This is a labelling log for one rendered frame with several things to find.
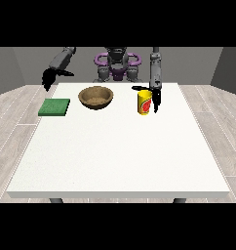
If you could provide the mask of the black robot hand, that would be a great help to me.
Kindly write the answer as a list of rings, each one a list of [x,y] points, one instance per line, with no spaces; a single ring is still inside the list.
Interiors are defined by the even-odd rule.
[[[154,108],[154,112],[158,111],[158,107],[161,104],[161,90],[160,89],[151,89],[151,88],[146,88],[142,86],[133,86],[133,90],[136,90],[139,92],[140,90],[148,90],[152,93],[152,101],[151,101],[151,106]]]
[[[56,81],[57,76],[73,76],[72,72],[59,68],[47,68],[42,75],[42,85],[46,91],[49,91],[51,86]]]

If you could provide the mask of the yellow cup with melon print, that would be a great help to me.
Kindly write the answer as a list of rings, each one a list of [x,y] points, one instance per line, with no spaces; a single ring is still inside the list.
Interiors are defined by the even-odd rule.
[[[138,92],[138,113],[147,115],[151,106],[152,93],[148,90]]]

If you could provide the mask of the green square pad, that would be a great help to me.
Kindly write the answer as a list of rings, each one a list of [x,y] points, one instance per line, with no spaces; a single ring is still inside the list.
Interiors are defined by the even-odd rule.
[[[39,111],[39,116],[65,116],[70,99],[46,99]]]

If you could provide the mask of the brown wooden bowl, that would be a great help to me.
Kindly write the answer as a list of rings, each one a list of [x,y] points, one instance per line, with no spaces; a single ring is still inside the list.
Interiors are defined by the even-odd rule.
[[[83,89],[79,93],[78,99],[83,106],[89,109],[99,110],[107,107],[111,103],[113,92],[106,87],[92,86]]]

